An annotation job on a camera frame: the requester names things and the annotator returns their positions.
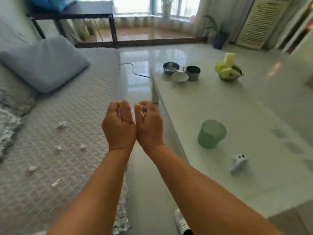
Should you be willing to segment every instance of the white vase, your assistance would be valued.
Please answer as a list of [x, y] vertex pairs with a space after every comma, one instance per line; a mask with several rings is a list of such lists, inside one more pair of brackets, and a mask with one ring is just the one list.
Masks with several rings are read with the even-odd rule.
[[162, 17], [163, 19], [169, 19], [172, 9], [172, 3], [167, 3], [162, 5]]

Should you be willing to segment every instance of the table top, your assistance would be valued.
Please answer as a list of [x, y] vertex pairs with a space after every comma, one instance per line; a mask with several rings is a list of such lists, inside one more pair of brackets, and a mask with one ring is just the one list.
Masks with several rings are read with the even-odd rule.
[[[312, 199], [313, 173], [304, 160], [313, 159], [313, 149], [253, 99], [240, 80], [221, 81], [214, 63], [189, 65], [201, 68], [198, 81], [174, 83], [162, 74], [162, 67], [151, 69], [151, 76], [190, 165], [266, 218]], [[226, 138], [214, 149], [197, 142], [208, 119], [227, 129]], [[278, 137], [275, 130], [286, 136]], [[231, 175], [233, 157], [240, 154], [249, 158], [248, 167]]]
[[113, 14], [113, 2], [111, 1], [76, 1], [64, 9], [62, 13], [50, 12], [29, 4], [28, 17], [36, 20], [55, 19], [81, 19], [81, 18], [105, 18]]

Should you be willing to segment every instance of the louvered panel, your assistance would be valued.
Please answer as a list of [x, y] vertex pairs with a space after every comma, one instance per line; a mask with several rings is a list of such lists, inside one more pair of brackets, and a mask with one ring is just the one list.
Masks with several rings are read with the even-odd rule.
[[290, 0], [255, 0], [236, 44], [261, 49]]

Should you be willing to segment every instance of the black table frame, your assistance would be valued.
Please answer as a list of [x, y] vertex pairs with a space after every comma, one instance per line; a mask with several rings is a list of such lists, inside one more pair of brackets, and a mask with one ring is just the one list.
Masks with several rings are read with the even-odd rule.
[[45, 39], [46, 36], [44, 32], [42, 31], [41, 27], [39, 26], [37, 20], [53, 20], [55, 26], [57, 27], [57, 30], [59, 34], [63, 35], [65, 38], [65, 31], [61, 24], [61, 20], [72, 20], [72, 19], [98, 19], [98, 18], [108, 18], [111, 34], [112, 34], [112, 40], [113, 45], [115, 48], [118, 48], [118, 41], [117, 41], [117, 35], [116, 35], [116, 27], [114, 23], [113, 13], [90, 13], [90, 14], [80, 14], [80, 13], [64, 13], [65, 11], [59, 13], [59, 12], [49, 12], [43, 9], [40, 9], [38, 11], [36, 7], [36, 11], [34, 11], [34, 6], [30, 7], [30, 12], [26, 14], [26, 16], [32, 21], [34, 24], [34, 27], [38, 31], [38, 34], [42, 39]]

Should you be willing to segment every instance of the wooden floor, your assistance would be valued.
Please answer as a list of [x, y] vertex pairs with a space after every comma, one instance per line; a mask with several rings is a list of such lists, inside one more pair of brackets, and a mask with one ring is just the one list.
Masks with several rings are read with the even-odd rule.
[[[103, 38], [103, 42], [112, 41], [111, 31], [101, 29], [100, 33]], [[163, 30], [153, 27], [140, 27], [140, 28], [125, 28], [117, 29], [117, 39], [119, 41], [124, 40], [147, 40], [147, 39], [177, 39], [177, 38], [190, 38], [192, 35], [176, 32], [173, 30]], [[96, 31], [96, 35], [91, 36], [87, 42], [102, 42], [99, 32]]]

